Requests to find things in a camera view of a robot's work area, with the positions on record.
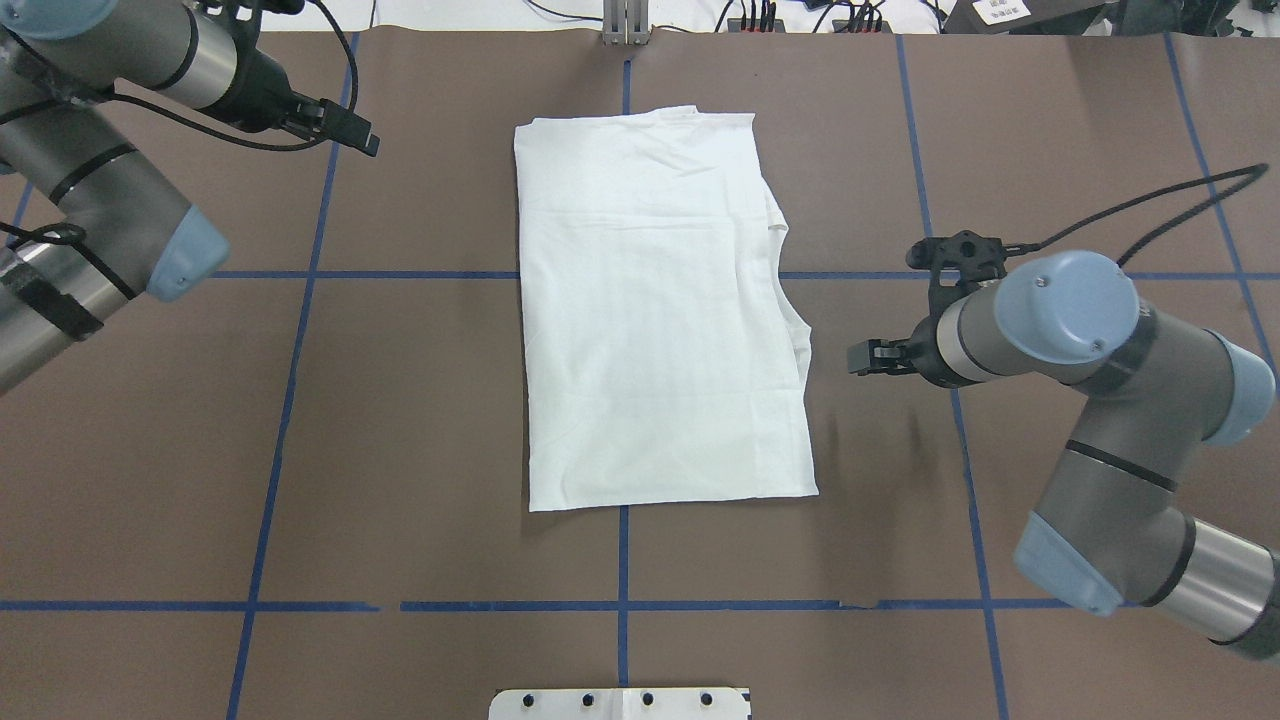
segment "blue tape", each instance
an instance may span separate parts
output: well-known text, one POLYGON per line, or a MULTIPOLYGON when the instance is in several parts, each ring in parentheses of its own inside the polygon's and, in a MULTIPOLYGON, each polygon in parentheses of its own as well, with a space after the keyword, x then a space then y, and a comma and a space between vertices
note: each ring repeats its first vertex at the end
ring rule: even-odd
POLYGON ((180 600, 0 600, 5 612, 243 612, 247 602, 180 600))
POLYGON ((401 612, 616 612, 612 600, 404 601, 401 612))
MULTIPOLYGON (((1174 77, 1174 91, 1178 94, 1178 104, 1183 110, 1183 120, 1187 124, 1187 135, 1192 141, 1192 150, 1196 152, 1196 161, 1199 164, 1201 173, 1207 178, 1213 173, 1210 172, 1204 147, 1201 145, 1199 132, 1196 129, 1194 118, 1192 118, 1192 108, 1187 101, 1187 88, 1183 86, 1183 73, 1178 67, 1178 53, 1174 50, 1174 38, 1167 32, 1165 33, 1165 55, 1169 58, 1169 69, 1174 77)), ((1208 193, 1210 197, 1217 196, 1217 188, 1213 183, 1208 183, 1208 193)), ((1276 363, 1271 355, 1271 343, 1267 342, 1267 334, 1262 329, 1262 319, 1258 316, 1258 307, 1253 301, 1253 291, 1249 290, 1249 282, 1245 279, 1244 265, 1240 263, 1240 254, 1235 247, 1235 238, 1231 236, 1231 225, 1226 222, 1226 211, 1222 209, 1221 202, 1213 205, 1213 214, 1217 215, 1217 225, 1222 231, 1226 252, 1231 256, 1231 266, 1235 269, 1235 278, 1240 284, 1240 293, 1244 296, 1244 305, 1249 311, 1249 323, 1253 325, 1253 333, 1258 338, 1258 347, 1262 350, 1262 359, 1267 361, 1271 372, 1275 373, 1276 363)))
POLYGON ((631 601, 631 507, 618 507, 618 687, 628 687, 630 669, 630 618, 631 601))
POLYGON ((902 79, 902 104, 906 108, 906 132, 911 140, 911 164, 915 167, 915 192, 920 200, 920 219, 924 220, 924 236, 933 237, 933 218, 929 214, 929 193, 924 188, 924 163, 920 160, 920 141, 915 132, 915 105, 911 102, 911 81, 906 72, 906 44, 901 35, 895 35, 897 44, 897 73, 902 79))
MULTIPOLYGON (((924 186, 924 163, 920 159, 920 142, 915 126, 915 106, 911 101, 911 81, 906 64, 906 45, 901 35, 893 36, 897 44, 897 68, 902 79, 902 104, 906 108, 906 129, 911 140, 911 163, 915 167, 915 187, 920 201, 920 220, 924 234, 933 236, 933 218, 929 214, 929 196, 924 186)), ((996 614, 991 603, 991 585, 987 580, 987 557, 982 542, 982 524, 978 518, 978 493, 973 484, 973 465, 969 461, 969 439, 964 428, 964 411, 960 396, 951 391, 951 410, 956 432, 960 436, 960 451, 964 460, 964 479, 969 488, 969 530, 973 537, 973 555, 978 568, 978 587, 982 591, 982 615, 987 625, 987 651, 991 655, 991 678, 996 691, 996 708, 1000 720, 1009 720, 1009 701, 1005 697, 1005 671, 1000 660, 1000 639, 996 634, 996 614)))
MULTIPOLYGON (((360 33, 351 41, 351 51, 355 55, 360 50, 360 33)), ((343 105, 351 96, 351 73, 344 73, 342 86, 343 105)), ((289 421, 293 415, 293 398, 297 391, 298 363, 302 359, 302 341, 307 334, 307 323, 311 316, 311 299, 315 292, 315 273, 320 266, 320 252, 324 249, 325 223, 329 219, 329 201, 333 196, 333 178, 338 170, 338 143, 333 143, 329 151, 329 167, 325 170, 324 191, 320 196, 320 214, 316 218, 315 240, 311 243, 311 261, 307 266, 307 284, 302 292, 302 310, 298 315, 298 332, 293 338, 293 356, 289 360, 289 375, 284 386, 284 406, 280 409, 280 427, 275 436, 275 452, 271 457, 271 475, 266 486, 266 501, 262 506, 262 523, 257 532, 257 547, 253 552, 253 571, 250 577, 248 609, 244 611, 244 623, 241 628, 239 650, 236 653, 236 671, 232 675, 232 688, 227 700, 227 720, 236 720, 239 712, 241 689, 244 685, 244 670, 248 666, 250 643, 253 639, 253 620, 257 612, 259 592, 262 587, 262 566, 266 564, 266 547, 271 537, 271 519, 275 515, 275 498, 280 486, 280 470, 284 466, 284 438, 289 430, 289 421)))
POLYGON ((991 582, 987 577, 987 550, 982 541, 982 519, 978 515, 978 489, 973 482, 973 462, 969 459, 969 434, 964 425, 960 393, 951 391, 951 415, 960 434, 960 456, 964 464, 964 482, 969 491, 969 533, 973 536, 973 556, 978 566, 978 591, 982 593, 982 615, 987 625, 987 651, 991 653, 991 675, 996 689, 996 710, 1001 720, 1009 720, 1009 700, 1005 697, 1005 670, 1000 660, 1000 638, 996 633, 996 614, 991 601, 991 582))

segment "metal bracket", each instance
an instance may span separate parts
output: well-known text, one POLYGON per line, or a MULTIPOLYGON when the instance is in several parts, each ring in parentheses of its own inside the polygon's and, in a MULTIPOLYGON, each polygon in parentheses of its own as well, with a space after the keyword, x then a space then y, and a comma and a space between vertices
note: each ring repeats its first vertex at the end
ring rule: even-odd
POLYGON ((604 0, 605 45, 649 44, 649 0, 604 0))
POLYGON ((746 688, 582 688, 503 691, 489 720, 750 720, 746 688))

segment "white cloth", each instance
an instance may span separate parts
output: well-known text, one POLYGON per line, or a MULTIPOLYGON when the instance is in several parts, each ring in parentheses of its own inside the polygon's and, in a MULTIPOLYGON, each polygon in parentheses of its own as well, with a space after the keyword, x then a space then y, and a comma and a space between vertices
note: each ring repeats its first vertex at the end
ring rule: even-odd
POLYGON ((530 510, 817 495, 753 119, 516 129, 530 510))

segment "black cable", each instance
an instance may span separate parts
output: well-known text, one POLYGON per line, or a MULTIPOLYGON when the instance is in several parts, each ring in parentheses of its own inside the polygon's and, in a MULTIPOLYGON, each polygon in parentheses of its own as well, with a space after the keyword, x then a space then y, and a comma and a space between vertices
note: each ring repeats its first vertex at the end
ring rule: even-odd
POLYGON ((5 242, 5 247, 9 250, 17 250, 26 242, 41 242, 45 245, 76 245, 77 242, 84 241, 84 228, 73 225, 72 223, 54 223, 51 225, 38 227, 33 231, 23 229, 9 223, 0 223, 0 231, 13 236, 13 240, 5 242))
POLYGON ((351 44, 347 42, 347 35, 342 32, 342 26, 334 19, 333 13, 325 6, 324 0, 307 0, 315 5, 324 19, 329 22, 329 27, 333 28, 333 33, 338 36, 338 42, 342 44, 342 51, 347 55, 347 69, 351 70, 351 97, 347 100, 347 110, 356 111, 356 100, 360 97, 360 70, 356 67, 356 54, 351 51, 351 44))
POLYGON ((230 142, 232 145, 239 145, 241 147, 248 147, 250 150, 266 150, 269 152, 296 152, 298 150, 310 150, 310 149, 315 147, 316 145, 320 145, 321 142, 325 141, 325 138, 317 137, 317 138, 308 140, 306 142, 298 142, 298 143, 294 143, 294 145, 271 145, 271 143, 266 143, 266 142, 253 142, 252 140, 244 140, 244 138, 241 138, 241 137, 236 137, 233 135, 227 135, 225 132, 221 132, 221 131, 216 131, 216 129, 214 129, 214 128, 211 128, 211 127, 209 127, 209 126, 206 126, 204 123, 197 123, 196 120, 192 120, 192 119, 189 119, 189 118, 187 118, 184 115, 179 115, 178 113, 174 113, 173 110, 170 110, 168 108, 161 108, 160 105, 156 105, 155 102, 150 102, 150 101, 143 100, 141 97, 134 97, 132 95, 122 95, 119 92, 113 92, 109 97, 111 100, 119 100, 120 102, 124 102, 127 105, 137 105, 138 108, 142 108, 143 110, 150 110, 150 111, 152 111, 152 113, 155 113, 157 115, 168 118, 168 119, 170 119, 170 120, 173 120, 175 123, 179 123, 182 126, 186 126, 186 127, 188 127, 188 128, 191 128, 193 131, 202 132, 202 133, 205 133, 205 135, 207 135, 210 137, 215 137, 218 140, 221 140, 223 142, 230 142))
MULTIPOLYGON (((719 26, 724 24, 724 15, 728 14, 728 9, 732 8, 732 6, 733 6, 733 0, 728 0, 728 3, 724 3, 724 9, 721 10, 721 17, 719 17, 718 20, 716 20, 716 29, 713 29, 712 32, 719 32, 719 26)), ((742 5, 742 17, 744 18, 746 17, 746 4, 745 3, 742 5)))
POLYGON ((1123 210, 1128 210, 1129 208, 1133 208, 1135 205, 1142 205, 1143 202, 1147 202, 1148 200, 1155 200, 1156 197, 1161 197, 1161 196, 1169 195, 1171 192, 1179 192, 1181 190, 1190 190, 1193 187, 1201 187, 1201 186, 1211 184, 1211 183, 1215 183, 1215 182, 1221 182, 1221 181, 1225 181, 1225 179, 1231 179, 1231 178, 1238 178, 1238 177, 1242 177, 1242 176, 1248 176, 1243 181, 1233 184, 1231 187, 1224 190, 1222 192, 1215 192, 1210 199, 1207 199, 1207 200, 1204 200, 1202 202, 1198 202, 1194 208, 1192 208, 1192 209, 1181 213, 1180 215, 1170 219, 1169 222, 1161 224, 1156 229, 1153 229, 1153 231, 1148 232, 1147 234, 1142 236, 1138 240, 1138 242, 1134 242, 1132 246, 1129 246, 1129 249, 1125 250, 1123 255, 1120 255, 1120 259, 1116 260, 1117 265, 1124 266, 1125 263, 1128 263, 1129 260, 1132 260, 1134 255, 1137 255, 1138 252, 1140 252, 1142 249, 1147 247, 1147 245, 1149 245, 1151 241, 1153 241, 1157 237, 1165 234, 1166 232, 1174 229, 1175 227, 1185 223, 1187 220, 1194 218, 1196 215, 1199 215, 1204 210, 1208 210, 1210 208, 1217 205, 1219 202, 1226 200, 1228 197, 1235 195, 1236 192, 1244 190, 1245 187, 1253 184, 1258 178, 1261 178, 1267 172, 1267 169, 1268 169, 1268 165, 1266 163, 1258 163, 1257 165, 1249 165, 1247 168, 1238 168, 1238 169, 1234 169, 1234 170, 1228 170, 1225 173, 1219 173, 1216 176, 1210 176, 1210 177, 1204 177, 1204 178, 1197 178, 1197 179, 1193 179, 1193 181, 1180 182, 1180 183, 1176 183, 1176 184, 1170 184, 1167 187, 1162 187, 1160 190, 1151 191, 1151 192, 1148 192, 1146 195, 1139 195, 1138 197, 1134 197, 1133 200, 1126 200, 1126 201, 1124 201, 1124 202, 1121 202, 1119 205, 1114 205, 1111 208, 1107 208, 1106 210, 1102 210, 1101 213, 1094 213, 1093 215, 1089 215, 1088 218, 1085 218, 1085 219, 1083 219, 1083 220, 1080 220, 1080 222, 1078 222, 1078 223, 1075 223, 1075 224, 1073 224, 1073 225, 1070 225, 1070 227, 1068 227, 1068 228, 1065 228, 1065 229, 1062 229, 1062 231, 1060 231, 1057 233, 1053 233, 1052 236, 1048 237, 1048 240, 1044 240, 1043 242, 1034 242, 1034 243, 1028 243, 1028 245, 1010 245, 1010 246, 1006 246, 1006 252, 1007 252, 1007 255, 1010 258, 1016 258, 1019 255, 1027 255, 1029 252, 1038 252, 1038 251, 1044 250, 1050 245, 1053 245, 1055 242, 1062 240, 1064 237, 1071 234, 1073 232, 1075 232, 1075 231, 1078 231, 1078 229, 1080 229, 1080 228, 1083 228, 1083 227, 1085 227, 1088 224, 1092 224, 1092 223, 1096 223, 1096 222, 1098 222, 1098 220, 1101 220, 1103 218, 1108 218, 1111 215, 1115 215, 1116 213, 1120 213, 1123 210))
MULTIPOLYGON (((347 36, 342 32, 342 26, 338 24, 338 20, 333 17, 333 13, 329 12, 329 8, 325 6, 324 0, 307 0, 307 1, 314 4, 320 10, 320 13, 324 14, 325 20, 329 22, 329 27, 332 27, 334 35, 338 36, 338 42, 342 44, 342 51, 347 55, 347 68, 351 72, 351 95, 347 100, 347 110, 353 113, 356 110, 356 101, 360 97, 360 70, 356 67, 356 55, 351 50, 351 44, 347 42, 347 36)), ((265 150, 269 152, 297 152, 298 150, 310 150, 328 140, 325 137, 316 137, 306 142, 297 142, 293 145, 274 145, 268 142, 255 142, 252 140, 244 140, 242 137, 236 137, 233 135, 227 135, 225 132, 216 131, 204 123, 198 123, 184 115, 179 115, 178 113, 174 113, 168 108, 161 108, 160 105, 156 105, 155 102, 143 100, 141 97, 134 97, 132 95, 122 95, 119 92, 111 91, 108 95, 108 99, 119 100, 120 102, 124 102, 127 105, 136 105, 138 108, 142 108, 143 110, 150 110, 157 115, 168 118, 193 131, 202 132, 210 137, 221 140, 223 142, 230 142, 232 145, 248 147, 250 150, 265 150)))
POLYGON ((924 3, 925 8, 933 10, 933 19, 938 20, 938 35, 942 35, 942 20, 947 19, 947 14, 942 12, 938 0, 933 0, 932 3, 929 0, 920 0, 920 3, 924 3))
MULTIPOLYGON (((1204 210, 1208 210, 1210 208, 1217 205, 1219 202, 1226 200, 1228 197, 1235 195, 1236 192, 1240 192, 1245 187, 1249 187, 1251 184, 1257 182, 1257 179, 1261 178, 1263 173, 1267 172, 1267 168, 1268 165, 1266 163, 1260 163, 1257 165, 1251 165, 1248 168, 1240 168, 1239 170, 1231 170, 1230 173, 1221 173, 1219 176, 1215 176, 1217 178, 1226 179, 1230 177, 1238 177, 1240 173, 1248 173, 1248 177, 1245 177, 1240 182, 1233 184, 1231 187, 1224 190, 1222 192, 1215 192, 1212 196, 1208 197, 1208 200, 1197 202, 1194 208, 1183 211, 1176 218, 1170 219, 1165 224, 1138 238, 1138 242, 1130 245, 1129 249, 1120 255, 1120 259, 1116 260, 1116 265, 1124 268, 1125 263, 1133 260, 1133 256, 1137 255, 1138 252, 1142 252, 1142 249, 1147 247, 1147 245, 1149 245, 1151 241, 1176 228, 1178 225, 1185 223, 1187 220, 1194 218, 1196 215, 1199 215, 1204 210)), ((1212 178, 1204 178, 1204 179, 1206 184, 1208 182, 1213 182, 1212 178)))
POLYGON ((590 17, 590 15, 571 15, 571 14, 567 14, 567 13, 561 13, 559 10, 552 10, 550 8, 544 8, 544 6, 539 5, 538 3, 534 3, 534 0, 525 0, 525 3, 532 5, 534 8, 538 8, 539 10, 547 13, 548 15, 556 15, 557 18, 564 18, 564 19, 570 19, 570 20, 594 20, 594 22, 598 22, 598 23, 603 23, 604 22, 604 18, 594 18, 594 17, 590 17))
POLYGON ((850 3, 849 0, 836 0, 836 3, 827 5, 827 9, 824 9, 822 14, 818 15, 818 23, 813 26, 813 29, 810 31, 812 33, 818 32, 818 29, 822 27, 822 22, 827 19, 827 15, 831 14, 831 10, 835 9, 837 5, 852 8, 854 4, 850 3))

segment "blue cap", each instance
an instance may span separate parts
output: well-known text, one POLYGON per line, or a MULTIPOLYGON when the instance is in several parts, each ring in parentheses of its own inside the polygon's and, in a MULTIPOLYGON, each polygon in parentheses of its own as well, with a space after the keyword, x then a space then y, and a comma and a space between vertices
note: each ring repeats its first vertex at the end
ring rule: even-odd
POLYGON ((1100 618, 1111 615, 1124 602, 1120 591, 1038 512, 1027 520, 1014 564, 1053 597, 1100 618))
POLYGON ((214 274, 229 255, 227 238, 200 208, 192 205, 160 254, 160 261, 147 282, 147 292, 165 302, 178 300, 214 274))
POLYGON ((1271 368, 1257 355, 1244 350, 1225 337, 1213 333, 1226 347, 1231 359, 1231 406, 1217 430, 1204 438, 1207 445, 1234 445, 1249 434, 1253 425, 1261 423, 1276 397, 1276 377, 1271 368))
POLYGON ((1138 291, 1111 259, 1069 250, 1020 265, 996 290, 996 324, 1018 350, 1055 365, 1101 360, 1138 325, 1138 291))
POLYGON ((31 40, 67 40, 106 19, 118 0, 0 0, 0 24, 31 40))

